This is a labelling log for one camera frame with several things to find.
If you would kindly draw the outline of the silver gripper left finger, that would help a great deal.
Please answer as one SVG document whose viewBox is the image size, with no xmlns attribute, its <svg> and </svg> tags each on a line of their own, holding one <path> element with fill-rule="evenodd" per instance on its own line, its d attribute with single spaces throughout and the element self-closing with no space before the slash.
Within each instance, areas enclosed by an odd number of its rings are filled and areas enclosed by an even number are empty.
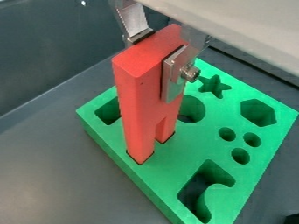
<svg viewBox="0 0 299 224">
<path fill-rule="evenodd" d="M 155 30 L 148 26 L 143 5 L 135 0 L 108 0 L 123 32 L 126 47 L 148 38 Z"/>
</svg>

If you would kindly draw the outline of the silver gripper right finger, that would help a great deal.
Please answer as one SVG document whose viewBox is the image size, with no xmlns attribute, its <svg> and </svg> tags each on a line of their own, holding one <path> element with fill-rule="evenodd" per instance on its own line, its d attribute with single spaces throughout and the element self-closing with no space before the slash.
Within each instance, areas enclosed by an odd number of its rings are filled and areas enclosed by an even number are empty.
<svg viewBox="0 0 299 224">
<path fill-rule="evenodd" d="M 162 100 L 167 103 L 183 93 L 186 82 L 195 82 L 199 78 L 195 59 L 211 43 L 211 35 L 187 24 L 182 25 L 180 38 L 187 44 L 180 45 L 163 60 Z"/>
</svg>

